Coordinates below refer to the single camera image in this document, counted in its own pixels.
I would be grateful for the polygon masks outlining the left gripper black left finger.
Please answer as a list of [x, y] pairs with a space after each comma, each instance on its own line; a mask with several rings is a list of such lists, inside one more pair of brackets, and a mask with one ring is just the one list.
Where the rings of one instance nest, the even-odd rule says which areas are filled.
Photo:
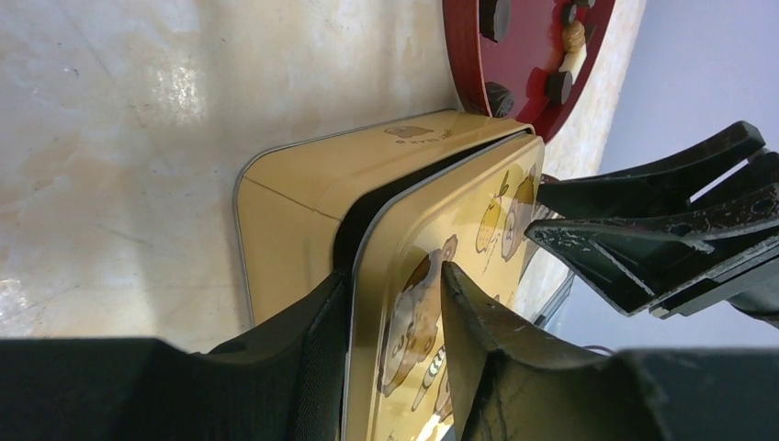
[[303, 299], [208, 353], [157, 338], [5, 339], [4, 440], [333, 440], [347, 286]]

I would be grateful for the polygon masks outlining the gold box lid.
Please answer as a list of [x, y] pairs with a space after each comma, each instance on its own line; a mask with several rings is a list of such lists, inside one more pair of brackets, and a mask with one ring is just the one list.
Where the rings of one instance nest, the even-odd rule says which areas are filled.
[[543, 141], [489, 143], [391, 198], [356, 256], [343, 440], [438, 440], [453, 423], [441, 268], [512, 306], [530, 259]]

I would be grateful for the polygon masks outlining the gold chocolate box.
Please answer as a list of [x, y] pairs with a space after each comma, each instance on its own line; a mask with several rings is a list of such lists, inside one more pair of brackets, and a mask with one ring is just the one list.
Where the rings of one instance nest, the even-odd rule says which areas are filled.
[[348, 211], [369, 192], [431, 165], [535, 129], [514, 119], [454, 109], [292, 143], [250, 161], [234, 191], [245, 288], [253, 324], [309, 294], [336, 268], [333, 248]]

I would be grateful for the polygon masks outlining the red round tray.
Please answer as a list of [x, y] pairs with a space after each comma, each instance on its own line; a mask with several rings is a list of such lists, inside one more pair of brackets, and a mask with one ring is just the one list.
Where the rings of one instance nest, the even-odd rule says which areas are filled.
[[[492, 117], [487, 82], [508, 88], [514, 109], [506, 117], [553, 139], [586, 86], [615, 10], [613, 1], [445, 1], [443, 20], [450, 69], [463, 108]], [[586, 28], [587, 59], [568, 100], [551, 104], [548, 77], [566, 52], [562, 30], [579, 20]]]

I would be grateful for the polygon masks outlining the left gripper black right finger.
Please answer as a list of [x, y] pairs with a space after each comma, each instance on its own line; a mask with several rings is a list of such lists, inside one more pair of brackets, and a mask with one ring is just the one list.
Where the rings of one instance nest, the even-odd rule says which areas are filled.
[[775, 440], [769, 348], [594, 353], [441, 268], [446, 364], [459, 440]]

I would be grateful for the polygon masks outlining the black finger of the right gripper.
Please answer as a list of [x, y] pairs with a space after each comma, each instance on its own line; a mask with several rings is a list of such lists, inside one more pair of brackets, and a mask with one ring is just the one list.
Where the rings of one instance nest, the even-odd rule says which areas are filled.
[[754, 125], [737, 121], [681, 152], [648, 164], [542, 184], [536, 199], [574, 220], [678, 214], [691, 207], [696, 192], [764, 146]]
[[684, 214], [538, 220], [526, 234], [626, 316], [689, 316], [722, 300], [778, 309], [776, 184]]

